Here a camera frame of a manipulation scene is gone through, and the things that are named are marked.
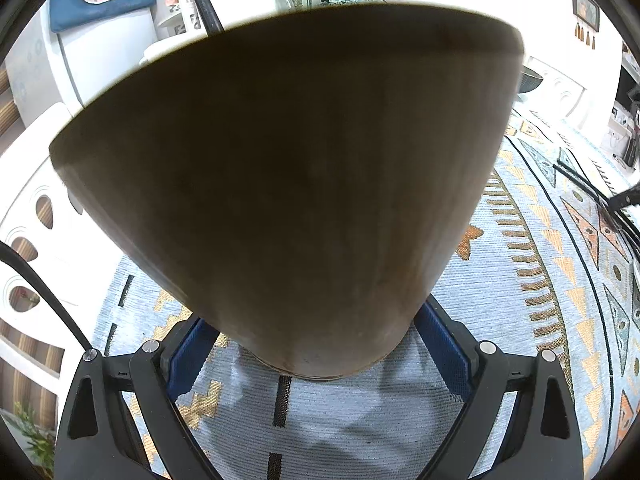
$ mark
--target brown wooden bowl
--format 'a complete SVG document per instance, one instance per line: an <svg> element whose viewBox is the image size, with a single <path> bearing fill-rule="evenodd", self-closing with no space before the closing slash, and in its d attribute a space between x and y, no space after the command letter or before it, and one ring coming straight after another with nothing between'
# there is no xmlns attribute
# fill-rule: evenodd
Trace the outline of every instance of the brown wooden bowl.
<svg viewBox="0 0 640 480"><path fill-rule="evenodd" d="M522 54L461 10L286 14L129 76L51 160L179 301L278 370L336 378L395 348L446 266Z"/></svg>

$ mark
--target picture frame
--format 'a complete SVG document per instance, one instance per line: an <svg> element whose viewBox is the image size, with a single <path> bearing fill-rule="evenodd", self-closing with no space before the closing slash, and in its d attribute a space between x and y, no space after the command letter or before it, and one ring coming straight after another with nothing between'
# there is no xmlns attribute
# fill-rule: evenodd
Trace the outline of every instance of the picture frame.
<svg viewBox="0 0 640 480"><path fill-rule="evenodd" d="M600 7L593 0L572 0L574 14L596 32L600 31Z"/></svg>

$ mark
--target dark bowl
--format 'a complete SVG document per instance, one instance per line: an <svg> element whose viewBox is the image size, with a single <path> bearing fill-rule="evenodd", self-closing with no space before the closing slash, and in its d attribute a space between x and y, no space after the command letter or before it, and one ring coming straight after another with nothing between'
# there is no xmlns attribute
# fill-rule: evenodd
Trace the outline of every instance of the dark bowl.
<svg viewBox="0 0 640 480"><path fill-rule="evenodd" d="M531 92L540 86L543 81L543 77L526 66L521 70L522 78L520 79L520 87L518 88L518 94L526 94Z"/></svg>

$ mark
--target patterned rug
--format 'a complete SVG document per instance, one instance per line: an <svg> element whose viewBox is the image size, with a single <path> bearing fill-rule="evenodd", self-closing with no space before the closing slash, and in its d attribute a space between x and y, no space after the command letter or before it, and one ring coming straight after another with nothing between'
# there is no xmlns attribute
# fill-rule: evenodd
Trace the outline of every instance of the patterned rug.
<svg viewBox="0 0 640 480"><path fill-rule="evenodd" d="M556 173L558 158L608 195L628 187L579 132L514 105L484 195L432 293L479 340L531 356L556 352L575 400L589 479L640 410L640 292L625 241ZM124 258L93 343L105 354L133 352L189 314ZM474 474L491 467L514 398L505 395ZM136 399L126 400L153 470L168 476ZM225 480L412 480L462 402L449 394L411 327L382 362L328 383L280 376L220 335L177 405Z"/></svg>

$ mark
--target black pole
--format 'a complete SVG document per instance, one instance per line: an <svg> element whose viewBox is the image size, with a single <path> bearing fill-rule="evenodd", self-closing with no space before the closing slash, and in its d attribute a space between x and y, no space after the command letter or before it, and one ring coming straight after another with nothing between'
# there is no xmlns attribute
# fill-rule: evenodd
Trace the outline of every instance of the black pole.
<svg viewBox="0 0 640 480"><path fill-rule="evenodd" d="M218 14L216 13L216 9L213 8L213 4L211 0L193 0L198 13L200 14L200 19L202 20L202 25L204 26L204 30L207 31L208 36L213 36L217 32L222 32L225 28L220 23L220 19Z"/></svg>
<svg viewBox="0 0 640 480"><path fill-rule="evenodd" d="M30 265L24 261L20 254L3 242L0 242L0 262L6 263L35 289L40 297L49 304L56 314L58 314L58 317L66 327L71 330L71 333L76 338L76 341L80 343L82 348L85 350L90 350L92 348L91 343L89 343L89 340L82 333L80 327L76 325L74 319L69 315L65 307L62 306L62 303L58 301L58 298L53 295L53 292L49 290L49 287L40 279L40 276L31 269Z"/></svg>

